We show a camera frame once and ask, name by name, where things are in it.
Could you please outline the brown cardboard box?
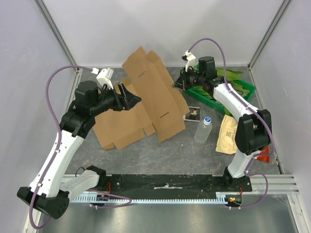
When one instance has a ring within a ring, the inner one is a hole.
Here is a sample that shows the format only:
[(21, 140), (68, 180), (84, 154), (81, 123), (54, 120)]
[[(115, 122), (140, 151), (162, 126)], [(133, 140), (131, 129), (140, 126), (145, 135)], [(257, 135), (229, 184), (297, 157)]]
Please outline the brown cardboard box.
[(153, 50), (139, 47), (122, 68), (127, 77), (121, 82), (141, 102), (129, 111), (108, 110), (95, 118), (93, 130), (103, 149), (123, 149), (154, 133), (163, 142), (185, 130), (187, 102)]

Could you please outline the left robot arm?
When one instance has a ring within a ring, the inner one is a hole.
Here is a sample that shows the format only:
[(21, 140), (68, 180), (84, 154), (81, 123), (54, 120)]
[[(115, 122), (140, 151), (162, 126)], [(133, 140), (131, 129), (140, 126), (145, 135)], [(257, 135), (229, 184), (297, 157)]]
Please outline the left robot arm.
[(105, 189), (106, 171), (89, 166), (85, 171), (62, 184), (63, 175), (90, 129), (95, 117), (108, 110), (130, 110), (141, 102), (141, 98), (128, 91), (125, 85), (101, 90), (94, 81), (79, 83), (75, 89), (75, 100), (57, 125), (55, 143), (40, 172), (28, 187), (21, 187), (17, 196), (30, 206), (54, 219), (60, 218), (69, 203), (89, 189)]

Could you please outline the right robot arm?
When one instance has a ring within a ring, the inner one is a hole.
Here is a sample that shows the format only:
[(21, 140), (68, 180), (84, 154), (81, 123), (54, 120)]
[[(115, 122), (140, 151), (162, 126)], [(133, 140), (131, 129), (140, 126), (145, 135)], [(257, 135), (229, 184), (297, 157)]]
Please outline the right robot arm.
[(215, 100), (219, 101), (236, 119), (235, 142), (237, 152), (232, 162), (225, 168), (223, 187), (234, 191), (245, 181), (248, 170), (258, 155), (272, 142), (272, 121), (268, 110), (259, 110), (243, 99), (227, 81), (225, 75), (217, 74), (214, 58), (199, 58), (199, 68), (193, 64), (195, 56), (186, 53), (186, 65), (181, 69), (173, 86), (182, 91), (201, 86)]

